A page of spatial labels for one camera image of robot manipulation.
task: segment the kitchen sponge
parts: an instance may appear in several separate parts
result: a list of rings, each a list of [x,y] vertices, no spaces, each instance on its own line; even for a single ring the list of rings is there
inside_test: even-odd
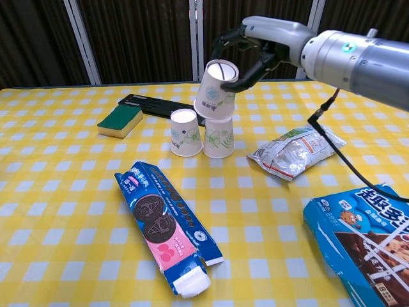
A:
[[[140,108],[119,105],[97,125],[98,133],[124,138],[142,118],[143,114]]]

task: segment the dark curtain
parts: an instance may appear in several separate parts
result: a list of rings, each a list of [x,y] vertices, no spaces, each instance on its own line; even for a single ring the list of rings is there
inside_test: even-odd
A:
[[[89,84],[62,1],[0,1],[0,87]]]
[[[335,29],[366,35],[370,28],[377,37],[409,42],[408,0],[327,0],[319,33]]]
[[[307,25],[313,0],[204,0],[204,64],[212,53],[212,42],[219,34],[238,27],[245,17],[259,15],[301,22]],[[237,65],[240,76],[259,59],[256,49],[239,51],[237,46],[224,50],[222,58]],[[297,68],[280,64],[265,79],[294,78]]]
[[[101,82],[192,80],[188,0],[78,0]]]

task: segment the table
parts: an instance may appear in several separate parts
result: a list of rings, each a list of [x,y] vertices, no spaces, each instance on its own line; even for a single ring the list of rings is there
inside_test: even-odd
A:
[[[305,124],[334,89],[263,82],[238,94],[236,150],[223,160],[173,155],[163,118],[144,115],[125,139],[96,133],[128,93],[192,102],[197,90],[156,84],[0,91],[1,306],[351,306],[302,209],[312,197],[362,184],[337,157],[294,182],[245,157]],[[404,193],[408,117],[341,92],[321,123],[347,140],[343,152],[370,180]],[[114,173],[136,160],[161,167],[224,254],[225,262],[208,270],[211,287],[197,297],[171,293],[128,213]]]

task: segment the cookie box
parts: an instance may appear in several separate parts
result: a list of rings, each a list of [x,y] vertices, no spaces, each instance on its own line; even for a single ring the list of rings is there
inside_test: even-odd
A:
[[[129,209],[175,294],[191,297],[210,286],[206,265],[223,261],[222,253],[161,170],[136,162],[116,173]]]
[[[408,204],[364,187],[311,200],[304,220],[356,307],[409,306]]]

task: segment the paper cup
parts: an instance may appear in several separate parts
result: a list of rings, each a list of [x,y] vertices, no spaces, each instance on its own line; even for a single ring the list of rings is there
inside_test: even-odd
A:
[[[233,121],[231,117],[225,120],[206,119],[203,152],[210,158],[225,158],[235,150],[233,136]]]
[[[179,109],[171,114],[171,151],[181,157],[192,157],[202,150],[196,112]]]
[[[235,111],[236,94],[228,93],[220,86],[237,79],[238,69],[232,62],[214,59],[207,63],[193,105],[198,115],[211,120],[229,118]]]

